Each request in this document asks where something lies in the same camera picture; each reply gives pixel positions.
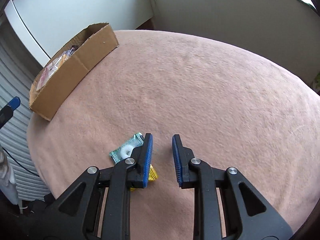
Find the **left hand fuzzy sleeve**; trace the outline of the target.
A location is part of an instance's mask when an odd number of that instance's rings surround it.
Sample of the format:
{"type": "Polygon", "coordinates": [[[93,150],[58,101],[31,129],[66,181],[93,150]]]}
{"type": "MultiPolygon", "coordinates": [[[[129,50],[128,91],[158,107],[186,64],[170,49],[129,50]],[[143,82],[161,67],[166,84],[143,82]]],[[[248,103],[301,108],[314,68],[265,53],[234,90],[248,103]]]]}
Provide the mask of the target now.
{"type": "Polygon", "coordinates": [[[18,192],[16,189],[16,180],[14,176],[14,171],[8,162],[7,156],[1,147],[1,160],[0,160],[0,188],[3,194],[8,198],[8,200],[13,204],[18,204],[18,192]]]}

